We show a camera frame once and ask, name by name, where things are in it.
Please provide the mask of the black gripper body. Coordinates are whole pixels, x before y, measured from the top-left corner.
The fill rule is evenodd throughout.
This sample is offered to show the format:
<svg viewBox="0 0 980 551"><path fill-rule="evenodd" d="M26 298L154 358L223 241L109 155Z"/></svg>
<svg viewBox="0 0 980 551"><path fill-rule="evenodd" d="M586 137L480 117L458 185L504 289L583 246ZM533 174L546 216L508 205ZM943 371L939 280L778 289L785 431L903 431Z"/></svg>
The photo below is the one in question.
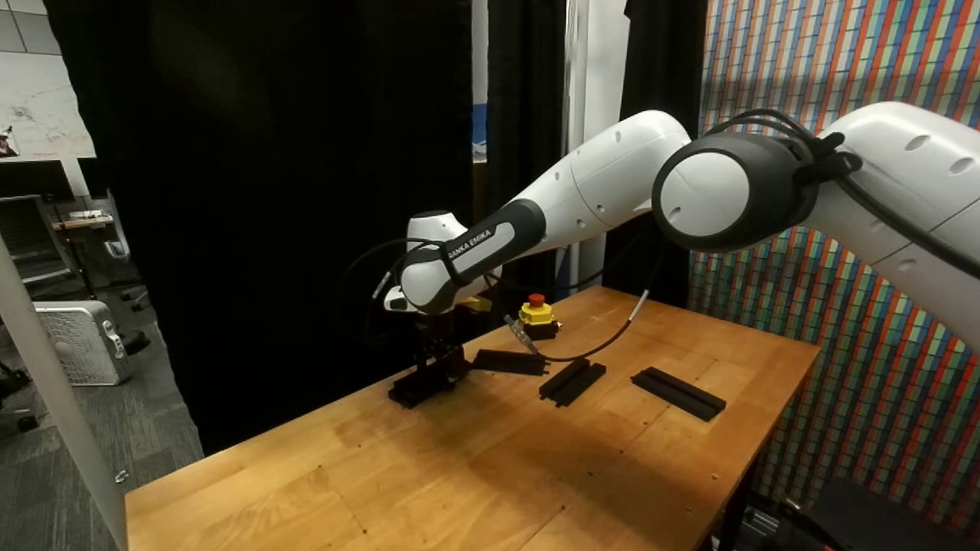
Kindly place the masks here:
<svg viewBox="0 0 980 551"><path fill-rule="evenodd" d="M441 375L441 380L462 380L467 371L458 326L451 316L429 316L419 320L424 336L424 372Z"/></svg>

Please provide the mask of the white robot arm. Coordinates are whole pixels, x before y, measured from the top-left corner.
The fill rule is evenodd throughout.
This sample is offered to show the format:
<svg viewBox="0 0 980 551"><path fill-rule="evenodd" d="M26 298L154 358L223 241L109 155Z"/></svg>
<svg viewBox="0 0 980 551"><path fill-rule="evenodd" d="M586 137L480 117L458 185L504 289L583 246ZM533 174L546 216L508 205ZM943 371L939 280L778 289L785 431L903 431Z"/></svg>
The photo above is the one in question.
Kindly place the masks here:
<svg viewBox="0 0 980 551"><path fill-rule="evenodd" d="M504 264L588 241L640 213L693 252L756 246L791 226L858 261L980 346L980 132L903 100L876 100L807 132L746 110L690 135L640 110L578 145L490 216L408 223L389 313L441 316Z"/></svg>

